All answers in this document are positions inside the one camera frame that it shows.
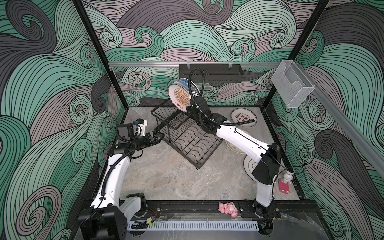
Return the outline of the black wire dish rack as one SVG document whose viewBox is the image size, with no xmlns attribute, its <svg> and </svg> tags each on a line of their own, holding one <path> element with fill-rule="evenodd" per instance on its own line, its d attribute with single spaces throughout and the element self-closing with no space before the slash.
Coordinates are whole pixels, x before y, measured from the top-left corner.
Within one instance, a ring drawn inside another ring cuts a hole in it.
<svg viewBox="0 0 384 240">
<path fill-rule="evenodd" d="M 189 161 L 197 170 L 207 162 L 222 139 L 204 132 L 192 115 L 174 107 L 165 100 L 151 110 L 156 118 L 155 131 L 164 135 L 164 141 Z"/>
</svg>

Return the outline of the blue striped plate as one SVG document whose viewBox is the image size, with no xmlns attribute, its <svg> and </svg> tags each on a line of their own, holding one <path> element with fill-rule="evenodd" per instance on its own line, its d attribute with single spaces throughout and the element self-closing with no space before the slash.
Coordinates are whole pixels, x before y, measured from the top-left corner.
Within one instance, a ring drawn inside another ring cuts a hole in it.
<svg viewBox="0 0 384 240">
<path fill-rule="evenodd" d="M 175 84 L 180 85 L 186 89 L 189 88 L 189 81 L 185 78 L 181 78 L 178 81 L 175 82 Z"/>
</svg>

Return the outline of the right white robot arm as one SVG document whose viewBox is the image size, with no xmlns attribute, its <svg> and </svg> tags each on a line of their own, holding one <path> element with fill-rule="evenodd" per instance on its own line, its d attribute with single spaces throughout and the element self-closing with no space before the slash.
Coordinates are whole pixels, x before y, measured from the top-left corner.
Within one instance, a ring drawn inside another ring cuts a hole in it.
<svg viewBox="0 0 384 240">
<path fill-rule="evenodd" d="M 192 114 L 193 119 L 204 132 L 230 142 L 257 164 L 252 170 L 252 175 L 258 185 L 254 200 L 255 213 L 266 221 L 280 218 L 281 214 L 277 210 L 274 203 L 275 197 L 273 196 L 274 183 L 282 166 L 280 147 L 275 143 L 261 142 L 237 127 L 252 123 L 254 120 L 231 123 L 224 116 L 212 113 L 206 99 L 203 97 L 204 87 L 202 87 L 199 94 L 194 93 L 192 90 L 192 75 L 196 71 L 202 75 L 202 81 L 205 82 L 205 74 L 202 69 L 195 67 L 190 71 L 188 85 L 191 99 L 187 112 Z"/>
</svg>

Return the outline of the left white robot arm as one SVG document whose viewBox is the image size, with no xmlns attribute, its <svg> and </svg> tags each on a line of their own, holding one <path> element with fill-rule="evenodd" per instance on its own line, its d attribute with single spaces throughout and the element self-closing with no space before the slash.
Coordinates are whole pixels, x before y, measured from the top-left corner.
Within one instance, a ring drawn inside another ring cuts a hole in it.
<svg viewBox="0 0 384 240">
<path fill-rule="evenodd" d="M 85 240 L 124 240 L 135 214 L 147 210 L 144 194 L 120 198 L 124 177 L 137 151 L 159 144 L 164 135 L 146 132 L 148 122 L 137 119 L 116 128 L 117 142 L 108 151 L 104 173 L 95 198 L 79 214 L 79 229 Z"/>
</svg>

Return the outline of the orange sunburst plate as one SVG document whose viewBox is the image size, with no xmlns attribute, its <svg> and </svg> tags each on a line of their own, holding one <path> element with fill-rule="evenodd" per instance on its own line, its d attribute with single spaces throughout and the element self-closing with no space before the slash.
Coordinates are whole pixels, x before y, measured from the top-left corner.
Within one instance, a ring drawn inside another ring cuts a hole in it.
<svg viewBox="0 0 384 240">
<path fill-rule="evenodd" d="M 191 89 L 194 97 L 201 95 L 200 90 L 198 89 L 198 87 L 195 85 L 194 82 L 191 82 Z"/>
<path fill-rule="evenodd" d="M 180 111 L 186 112 L 187 107 L 190 106 L 189 93 L 179 85 L 170 85 L 168 89 L 168 95 L 172 104 Z"/>
</svg>

